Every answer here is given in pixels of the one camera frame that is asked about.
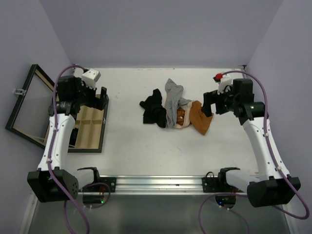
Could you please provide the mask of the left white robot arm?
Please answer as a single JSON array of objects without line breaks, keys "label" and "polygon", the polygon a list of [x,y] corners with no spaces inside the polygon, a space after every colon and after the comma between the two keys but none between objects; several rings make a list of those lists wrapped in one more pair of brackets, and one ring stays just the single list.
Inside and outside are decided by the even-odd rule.
[{"label": "left white robot arm", "polygon": [[101,187],[96,167],[79,168],[76,175],[66,168],[71,133],[82,106],[102,111],[108,104],[107,89],[96,96],[100,72],[89,70],[81,77],[63,76],[55,83],[49,107],[49,132],[37,170],[29,172],[27,182],[42,203],[77,198],[83,187],[94,192]]}]

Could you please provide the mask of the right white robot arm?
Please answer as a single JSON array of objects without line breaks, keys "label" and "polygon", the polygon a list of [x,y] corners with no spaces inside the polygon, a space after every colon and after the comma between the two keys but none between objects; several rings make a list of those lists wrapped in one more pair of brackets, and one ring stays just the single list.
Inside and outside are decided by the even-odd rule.
[{"label": "right white robot arm", "polygon": [[220,169],[217,185],[222,191],[232,187],[245,192],[253,207],[287,204],[299,190],[299,178],[292,177],[283,164],[270,134],[270,122],[265,117],[265,104],[254,101],[251,79],[232,79],[230,76],[214,77],[218,89],[204,93],[202,112],[212,116],[211,105],[216,114],[233,112],[247,134],[258,167],[258,177],[251,176],[237,167]]}]

